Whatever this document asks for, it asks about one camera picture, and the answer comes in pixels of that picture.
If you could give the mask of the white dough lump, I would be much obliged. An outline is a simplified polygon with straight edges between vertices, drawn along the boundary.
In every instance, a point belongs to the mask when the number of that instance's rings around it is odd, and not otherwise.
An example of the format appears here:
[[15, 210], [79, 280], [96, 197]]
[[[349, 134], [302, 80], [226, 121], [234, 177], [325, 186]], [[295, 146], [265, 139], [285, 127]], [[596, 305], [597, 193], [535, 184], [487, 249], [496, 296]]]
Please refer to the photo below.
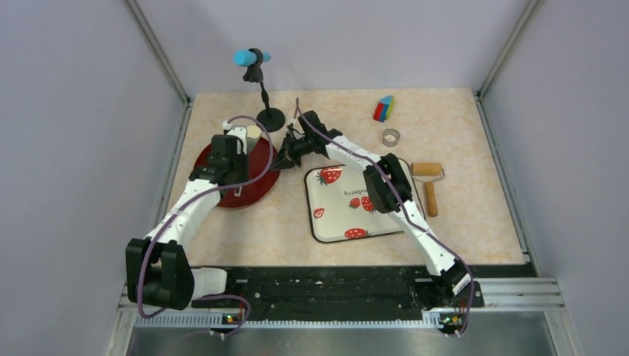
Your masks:
[[250, 125], [246, 128], [246, 139], [257, 141], [262, 136], [262, 130], [257, 125]]

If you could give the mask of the white strawberry print tray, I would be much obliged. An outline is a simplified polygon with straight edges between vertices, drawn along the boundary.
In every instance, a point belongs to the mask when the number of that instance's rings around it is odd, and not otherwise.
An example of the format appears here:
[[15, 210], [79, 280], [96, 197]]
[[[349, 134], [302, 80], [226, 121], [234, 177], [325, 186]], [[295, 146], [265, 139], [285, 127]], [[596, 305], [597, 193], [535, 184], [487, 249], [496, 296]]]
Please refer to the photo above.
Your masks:
[[313, 168], [304, 176], [310, 231], [319, 243], [401, 234], [375, 210], [361, 172], [344, 165]]

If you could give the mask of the wooden dough roller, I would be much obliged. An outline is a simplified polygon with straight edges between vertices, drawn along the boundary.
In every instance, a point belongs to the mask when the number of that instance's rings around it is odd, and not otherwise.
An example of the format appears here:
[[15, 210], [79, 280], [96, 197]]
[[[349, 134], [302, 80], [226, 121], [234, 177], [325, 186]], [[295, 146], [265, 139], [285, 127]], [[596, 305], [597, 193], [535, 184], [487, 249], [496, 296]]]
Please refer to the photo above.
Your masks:
[[445, 177], [443, 165], [438, 162], [413, 162], [410, 168], [412, 177], [423, 183], [427, 215], [437, 217], [439, 209], [435, 183]]

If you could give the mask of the metal scraper wooden handle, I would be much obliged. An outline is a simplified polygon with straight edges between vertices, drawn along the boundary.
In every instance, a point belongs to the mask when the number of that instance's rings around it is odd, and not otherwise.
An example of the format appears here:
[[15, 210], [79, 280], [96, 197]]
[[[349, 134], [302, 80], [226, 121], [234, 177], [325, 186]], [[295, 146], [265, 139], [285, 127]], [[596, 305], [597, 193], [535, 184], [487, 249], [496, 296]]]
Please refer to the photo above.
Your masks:
[[[255, 149], [260, 139], [258, 139], [257, 141], [247, 140], [247, 127], [248, 126], [237, 125], [233, 128], [233, 130], [239, 138], [244, 139], [245, 141], [245, 152], [247, 153], [248, 158], [248, 177], [246, 178], [246, 181], [249, 181], [250, 179], [255, 178], [260, 173], [260, 169], [257, 167], [257, 157], [251, 155], [252, 151]], [[240, 207], [253, 205], [261, 200], [263, 196], [263, 190], [259, 188], [258, 182], [244, 185], [234, 190], [234, 197], [237, 199], [237, 204]]]

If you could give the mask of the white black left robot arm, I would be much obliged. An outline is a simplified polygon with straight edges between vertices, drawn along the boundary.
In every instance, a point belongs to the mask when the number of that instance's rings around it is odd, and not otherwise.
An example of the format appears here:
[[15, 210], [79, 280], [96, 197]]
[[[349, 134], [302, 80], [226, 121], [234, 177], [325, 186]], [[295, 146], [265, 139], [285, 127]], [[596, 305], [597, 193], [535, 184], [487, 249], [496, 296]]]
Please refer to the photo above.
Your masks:
[[206, 161], [192, 170], [184, 190], [164, 219], [125, 249], [129, 300], [144, 306], [183, 310], [210, 295], [230, 306], [238, 287], [220, 268], [192, 268], [186, 248], [208, 213], [222, 199], [222, 188], [248, 181], [248, 139], [244, 127], [226, 125], [211, 139]]

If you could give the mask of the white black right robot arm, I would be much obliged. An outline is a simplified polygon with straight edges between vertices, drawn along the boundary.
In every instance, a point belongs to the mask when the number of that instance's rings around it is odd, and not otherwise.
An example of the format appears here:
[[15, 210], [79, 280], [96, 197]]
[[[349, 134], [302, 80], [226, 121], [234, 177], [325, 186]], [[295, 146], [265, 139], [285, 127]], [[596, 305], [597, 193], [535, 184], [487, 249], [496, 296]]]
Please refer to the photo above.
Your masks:
[[271, 164], [273, 171], [302, 165], [302, 158], [319, 154], [362, 174], [367, 194], [377, 212], [387, 215], [415, 242], [434, 280], [435, 296], [454, 306], [473, 287], [470, 267], [437, 237], [415, 203], [409, 179], [394, 154], [378, 155], [362, 148], [336, 129], [327, 129], [315, 111], [295, 111], [302, 136], [289, 125], [283, 144]]

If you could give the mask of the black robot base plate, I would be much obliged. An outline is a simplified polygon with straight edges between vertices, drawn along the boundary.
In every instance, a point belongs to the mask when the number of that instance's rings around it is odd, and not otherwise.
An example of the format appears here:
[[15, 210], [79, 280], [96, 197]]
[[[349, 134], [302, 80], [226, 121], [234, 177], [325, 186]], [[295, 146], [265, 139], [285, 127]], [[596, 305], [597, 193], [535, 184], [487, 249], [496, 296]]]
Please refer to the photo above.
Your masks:
[[248, 321], [419, 320], [423, 312], [467, 306], [469, 292], [442, 295], [424, 266], [229, 267], [226, 294], [194, 300], [195, 309], [237, 309]]

